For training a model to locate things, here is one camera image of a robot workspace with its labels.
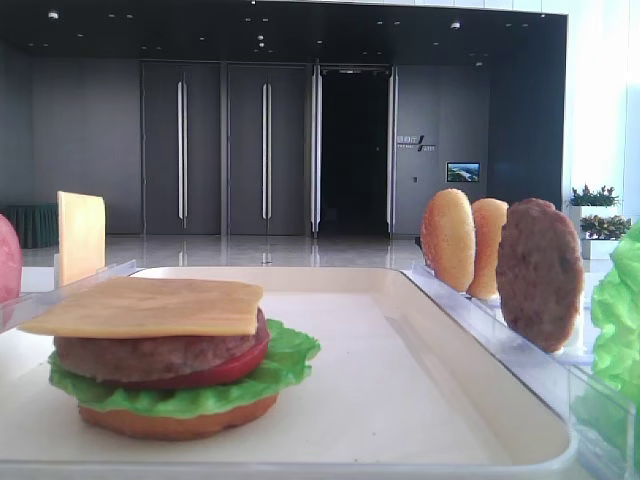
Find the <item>sesame bun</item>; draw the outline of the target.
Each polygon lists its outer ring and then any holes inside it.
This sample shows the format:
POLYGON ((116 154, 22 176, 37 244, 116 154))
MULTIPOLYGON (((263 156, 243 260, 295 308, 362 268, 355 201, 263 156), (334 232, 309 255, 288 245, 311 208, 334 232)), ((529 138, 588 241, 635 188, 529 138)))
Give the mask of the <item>sesame bun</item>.
POLYGON ((472 297, 488 300, 498 295, 496 267, 502 227, 509 205, 498 199, 483 198, 472 204, 476 233, 474 277, 467 289, 472 297))
POLYGON ((428 202, 421 225, 421 245, 435 276, 458 292, 474 278, 475 228, 464 192, 445 189, 428 202))

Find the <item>left dark double door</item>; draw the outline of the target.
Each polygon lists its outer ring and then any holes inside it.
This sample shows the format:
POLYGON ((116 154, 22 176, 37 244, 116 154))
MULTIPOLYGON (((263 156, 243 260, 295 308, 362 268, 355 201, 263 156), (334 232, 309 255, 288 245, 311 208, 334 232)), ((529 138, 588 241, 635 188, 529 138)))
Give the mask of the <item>left dark double door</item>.
POLYGON ((146 62, 141 93, 146 232, 218 235, 219 66, 146 62))

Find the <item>sesame top bun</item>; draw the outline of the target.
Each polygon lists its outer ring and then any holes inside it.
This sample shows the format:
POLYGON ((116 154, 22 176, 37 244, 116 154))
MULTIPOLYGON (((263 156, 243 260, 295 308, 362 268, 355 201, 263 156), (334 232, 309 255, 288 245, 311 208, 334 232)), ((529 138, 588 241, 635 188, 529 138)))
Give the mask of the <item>sesame top bun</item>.
POLYGON ((475 228, 464 192, 445 189, 428 202, 421 225, 421 245, 435 276, 458 292, 474 278, 475 228))

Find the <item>upright pink ham slice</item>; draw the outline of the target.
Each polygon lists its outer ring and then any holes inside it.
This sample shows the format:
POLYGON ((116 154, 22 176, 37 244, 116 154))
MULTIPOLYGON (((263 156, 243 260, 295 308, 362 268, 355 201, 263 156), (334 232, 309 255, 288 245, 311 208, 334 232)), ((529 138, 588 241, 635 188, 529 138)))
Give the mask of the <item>upright pink ham slice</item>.
POLYGON ((4 303, 20 294, 23 258, 13 225, 4 215, 0 217, 0 222, 0 295, 4 303))

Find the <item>green lettuce leaf in burger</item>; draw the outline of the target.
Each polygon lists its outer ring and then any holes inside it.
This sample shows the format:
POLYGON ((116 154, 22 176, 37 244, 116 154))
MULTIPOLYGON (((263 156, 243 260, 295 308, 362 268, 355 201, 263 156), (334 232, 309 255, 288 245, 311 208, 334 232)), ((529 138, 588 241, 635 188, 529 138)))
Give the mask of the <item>green lettuce leaf in burger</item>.
POLYGON ((98 412, 125 410, 138 415, 189 419, 246 406, 298 385, 312 371, 310 361, 320 352, 319 341, 281 321, 269 319, 271 339, 256 370, 228 385, 177 390, 126 390, 110 387, 64 369, 58 355, 48 358, 49 383, 74 397, 81 407, 98 412))

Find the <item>wall display screen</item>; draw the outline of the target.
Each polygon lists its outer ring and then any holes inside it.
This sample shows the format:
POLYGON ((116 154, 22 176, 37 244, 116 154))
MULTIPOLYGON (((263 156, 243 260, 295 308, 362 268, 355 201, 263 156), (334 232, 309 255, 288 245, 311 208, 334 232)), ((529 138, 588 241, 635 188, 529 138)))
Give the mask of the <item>wall display screen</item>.
POLYGON ((478 162, 446 164, 446 181, 451 183, 478 183, 480 181, 480 164, 478 162))

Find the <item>brown meat patty in burger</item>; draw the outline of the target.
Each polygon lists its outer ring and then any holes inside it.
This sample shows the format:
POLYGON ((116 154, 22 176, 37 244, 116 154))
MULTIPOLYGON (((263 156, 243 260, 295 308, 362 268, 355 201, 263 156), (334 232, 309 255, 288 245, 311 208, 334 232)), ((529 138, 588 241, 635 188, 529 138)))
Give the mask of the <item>brown meat patty in burger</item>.
POLYGON ((163 380, 208 370, 246 353, 257 334, 221 337, 91 339, 56 337, 66 370, 101 381, 163 380))

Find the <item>dark double door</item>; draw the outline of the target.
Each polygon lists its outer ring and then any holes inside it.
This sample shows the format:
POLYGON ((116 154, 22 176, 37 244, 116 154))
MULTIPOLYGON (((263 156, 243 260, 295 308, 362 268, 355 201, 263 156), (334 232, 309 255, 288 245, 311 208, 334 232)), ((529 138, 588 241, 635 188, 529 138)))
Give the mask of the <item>dark double door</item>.
POLYGON ((232 65, 228 87, 230 233, 304 234, 305 70, 232 65))
POLYGON ((141 93, 146 232, 218 235, 219 66, 146 62, 141 93))

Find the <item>clear acrylic rack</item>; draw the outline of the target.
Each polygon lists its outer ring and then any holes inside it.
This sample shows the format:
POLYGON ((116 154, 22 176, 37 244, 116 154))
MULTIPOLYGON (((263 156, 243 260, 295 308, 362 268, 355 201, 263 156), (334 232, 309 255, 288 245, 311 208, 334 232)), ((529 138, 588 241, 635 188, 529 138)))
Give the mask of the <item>clear acrylic rack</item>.
POLYGON ((116 277, 130 276, 139 271, 135 260, 113 264, 96 274, 48 292, 32 293, 1 305, 1 332, 17 328, 61 303, 72 294, 87 290, 101 282, 116 277))
POLYGON ((497 299, 458 293, 420 263, 405 273, 568 424, 587 476, 639 477, 639 410, 591 372, 583 343, 546 354, 507 327, 497 299))

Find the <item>right clear acrylic rack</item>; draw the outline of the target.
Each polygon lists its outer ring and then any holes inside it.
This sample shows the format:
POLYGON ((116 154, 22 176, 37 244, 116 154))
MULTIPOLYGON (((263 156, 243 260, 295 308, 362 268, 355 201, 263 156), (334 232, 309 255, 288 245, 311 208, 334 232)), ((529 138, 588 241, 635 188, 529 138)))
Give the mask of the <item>right clear acrylic rack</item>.
POLYGON ((546 354, 507 327, 497 299, 458 293, 420 263, 405 273, 568 424, 587 476, 639 477, 639 410, 591 372, 583 343, 546 354))

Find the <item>upright brown meat patty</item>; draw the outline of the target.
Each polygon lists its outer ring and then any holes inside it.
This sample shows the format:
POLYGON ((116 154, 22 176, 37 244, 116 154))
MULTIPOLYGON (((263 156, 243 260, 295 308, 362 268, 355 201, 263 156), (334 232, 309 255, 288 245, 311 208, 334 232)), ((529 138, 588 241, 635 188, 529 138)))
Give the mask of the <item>upright brown meat patty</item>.
POLYGON ((542 199, 511 205, 496 281, 506 324, 546 353, 569 340, 581 311, 584 268, 571 220, 542 199))

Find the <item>red tomato slice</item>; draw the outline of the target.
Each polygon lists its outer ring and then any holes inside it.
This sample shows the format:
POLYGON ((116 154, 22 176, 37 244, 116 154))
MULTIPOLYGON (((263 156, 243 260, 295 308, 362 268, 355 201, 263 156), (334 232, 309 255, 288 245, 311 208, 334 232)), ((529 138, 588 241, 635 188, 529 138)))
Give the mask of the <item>red tomato slice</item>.
POLYGON ((129 390, 193 389, 231 384, 255 371, 266 357, 271 336, 264 312, 261 308, 257 310, 257 330, 255 337, 254 345, 245 353, 235 356, 221 365, 208 370, 178 375, 168 379, 135 382, 107 380, 104 381, 104 384, 129 390))

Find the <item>upright yellow cheese slice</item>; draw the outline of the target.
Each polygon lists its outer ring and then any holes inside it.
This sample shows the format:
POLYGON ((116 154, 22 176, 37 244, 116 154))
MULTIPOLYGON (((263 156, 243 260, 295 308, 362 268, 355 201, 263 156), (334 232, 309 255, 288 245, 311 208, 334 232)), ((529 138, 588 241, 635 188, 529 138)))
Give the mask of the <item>upright yellow cheese slice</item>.
POLYGON ((57 192, 58 286, 94 275, 106 265, 106 210, 100 196, 57 192))

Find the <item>upright green lettuce leaf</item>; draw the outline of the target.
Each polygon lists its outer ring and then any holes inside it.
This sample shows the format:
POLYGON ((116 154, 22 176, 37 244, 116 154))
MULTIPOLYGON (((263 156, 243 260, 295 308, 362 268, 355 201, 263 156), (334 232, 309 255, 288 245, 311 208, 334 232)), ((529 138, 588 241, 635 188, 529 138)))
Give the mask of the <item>upright green lettuce leaf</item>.
POLYGON ((593 347, 594 373, 639 401, 639 227, 611 254, 612 269, 591 296, 591 320, 600 329, 593 347))

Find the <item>wall sign lettering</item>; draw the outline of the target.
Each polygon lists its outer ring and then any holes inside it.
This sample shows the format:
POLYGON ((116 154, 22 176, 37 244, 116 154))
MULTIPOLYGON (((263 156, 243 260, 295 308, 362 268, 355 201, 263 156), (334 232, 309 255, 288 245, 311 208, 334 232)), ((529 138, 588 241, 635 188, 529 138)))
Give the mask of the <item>wall sign lettering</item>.
POLYGON ((396 147, 399 149, 415 150, 417 152, 434 152, 437 148, 435 144, 427 143, 424 135, 398 135, 396 137, 396 147))

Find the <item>middle dark double door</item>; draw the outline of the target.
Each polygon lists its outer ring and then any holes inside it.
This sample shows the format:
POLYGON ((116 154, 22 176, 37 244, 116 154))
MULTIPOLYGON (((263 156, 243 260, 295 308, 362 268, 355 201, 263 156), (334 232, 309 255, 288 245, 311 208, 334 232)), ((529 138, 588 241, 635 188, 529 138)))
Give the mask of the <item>middle dark double door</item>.
POLYGON ((230 233, 304 234, 305 70, 232 65, 228 87, 230 233))

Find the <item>upper potted plant box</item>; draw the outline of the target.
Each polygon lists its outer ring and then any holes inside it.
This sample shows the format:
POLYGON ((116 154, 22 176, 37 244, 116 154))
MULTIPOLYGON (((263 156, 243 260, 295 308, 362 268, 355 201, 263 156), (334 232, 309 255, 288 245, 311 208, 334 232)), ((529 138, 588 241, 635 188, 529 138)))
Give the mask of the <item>upper potted plant box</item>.
POLYGON ((602 186, 599 189, 592 190, 585 184, 581 191, 576 188, 572 189, 569 204, 576 207, 614 207, 619 204, 619 197, 615 194, 614 187, 602 186))

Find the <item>potted plant box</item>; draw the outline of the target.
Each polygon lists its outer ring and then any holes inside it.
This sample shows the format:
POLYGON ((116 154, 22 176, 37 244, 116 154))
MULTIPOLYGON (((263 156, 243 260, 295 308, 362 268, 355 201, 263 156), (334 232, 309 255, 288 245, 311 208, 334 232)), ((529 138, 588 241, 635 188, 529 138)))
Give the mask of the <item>potted plant box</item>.
POLYGON ((586 260, 605 260, 615 250, 620 239, 629 231, 630 218, 620 215, 602 217, 588 215, 580 220, 582 256, 586 260))
POLYGON ((614 187, 602 186, 599 189, 592 190, 585 184, 581 191, 576 188, 572 189, 569 204, 576 207, 614 207, 619 204, 619 197, 615 194, 614 187))

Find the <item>yellow cheese slice on burger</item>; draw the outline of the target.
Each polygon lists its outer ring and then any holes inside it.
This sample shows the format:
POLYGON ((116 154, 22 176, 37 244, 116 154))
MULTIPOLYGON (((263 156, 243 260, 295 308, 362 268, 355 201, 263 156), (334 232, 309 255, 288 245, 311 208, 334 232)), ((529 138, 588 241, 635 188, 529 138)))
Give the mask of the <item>yellow cheese slice on burger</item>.
POLYGON ((20 329, 90 339, 251 335, 262 298, 262 287, 237 281, 116 277, 72 293, 20 329))

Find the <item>lower potted plant box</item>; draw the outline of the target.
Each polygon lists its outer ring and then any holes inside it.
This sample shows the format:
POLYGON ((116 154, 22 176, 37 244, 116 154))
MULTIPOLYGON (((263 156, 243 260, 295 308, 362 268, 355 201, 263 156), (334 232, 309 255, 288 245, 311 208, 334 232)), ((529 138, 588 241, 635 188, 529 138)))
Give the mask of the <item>lower potted plant box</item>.
POLYGON ((629 231, 630 218, 620 215, 602 217, 588 215, 580 220, 582 256, 586 260, 605 260, 615 250, 620 239, 629 231))

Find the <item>green draped table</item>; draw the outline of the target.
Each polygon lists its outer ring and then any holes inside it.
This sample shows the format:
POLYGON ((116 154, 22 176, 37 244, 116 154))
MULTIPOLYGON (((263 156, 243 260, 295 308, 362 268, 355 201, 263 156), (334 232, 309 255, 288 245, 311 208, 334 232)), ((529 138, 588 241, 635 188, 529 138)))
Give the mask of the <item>green draped table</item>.
POLYGON ((58 244, 58 206, 56 203, 6 205, 1 213, 9 220, 23 249, 45 248, 58 244))

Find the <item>bottom bun half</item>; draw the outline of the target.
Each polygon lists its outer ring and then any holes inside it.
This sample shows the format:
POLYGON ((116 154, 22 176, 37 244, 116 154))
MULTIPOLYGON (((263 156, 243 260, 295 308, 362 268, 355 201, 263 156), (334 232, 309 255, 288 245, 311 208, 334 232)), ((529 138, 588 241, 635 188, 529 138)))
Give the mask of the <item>bottom bun half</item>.
POLYGON ((145 440, 190 441, 253 422, 265 415, 278 398, 275 394, 222 413, 188 419, 145 416, 128 410, 99 412, 88 407, 79 407, 78 412, 85 423, 119 435, 145 440))

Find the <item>left clear acrylic rack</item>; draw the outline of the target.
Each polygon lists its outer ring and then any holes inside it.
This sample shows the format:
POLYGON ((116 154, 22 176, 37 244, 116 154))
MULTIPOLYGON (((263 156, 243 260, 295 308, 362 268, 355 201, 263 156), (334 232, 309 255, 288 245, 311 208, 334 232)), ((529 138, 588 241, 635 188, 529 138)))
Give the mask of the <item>left clear acrylic rack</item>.
POLYGON ((96 274, 48 292, 32 293, 1 305, 1 332, 17 328, 61 303, 72 294, 87 290, 101 282, 116 277, 130 276, 139 271, 135 260, 113 264, 96 274))

